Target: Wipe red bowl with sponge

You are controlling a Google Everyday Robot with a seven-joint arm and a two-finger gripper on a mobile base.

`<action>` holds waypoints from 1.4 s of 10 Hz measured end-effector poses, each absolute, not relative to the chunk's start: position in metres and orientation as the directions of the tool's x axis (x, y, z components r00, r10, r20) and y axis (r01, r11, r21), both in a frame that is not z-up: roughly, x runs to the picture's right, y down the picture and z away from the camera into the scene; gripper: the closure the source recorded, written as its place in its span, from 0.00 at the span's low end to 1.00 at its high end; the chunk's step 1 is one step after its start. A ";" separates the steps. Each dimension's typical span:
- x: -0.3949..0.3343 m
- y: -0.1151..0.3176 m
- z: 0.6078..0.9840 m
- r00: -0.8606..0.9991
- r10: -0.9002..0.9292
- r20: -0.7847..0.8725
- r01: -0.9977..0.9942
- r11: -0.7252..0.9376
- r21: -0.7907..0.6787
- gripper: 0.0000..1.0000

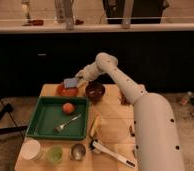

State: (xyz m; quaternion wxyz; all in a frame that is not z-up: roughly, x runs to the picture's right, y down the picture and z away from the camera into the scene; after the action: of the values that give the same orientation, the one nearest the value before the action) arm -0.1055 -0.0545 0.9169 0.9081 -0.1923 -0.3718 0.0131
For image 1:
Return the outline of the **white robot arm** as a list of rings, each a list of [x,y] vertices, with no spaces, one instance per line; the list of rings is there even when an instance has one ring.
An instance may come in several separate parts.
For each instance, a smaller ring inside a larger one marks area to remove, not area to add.
[[[117,65],[116,57],[99,53],[76,78],[93,81],[106,73],[133,105],[138,171],[185,171],[171,105],[162,95],[147,92]]]

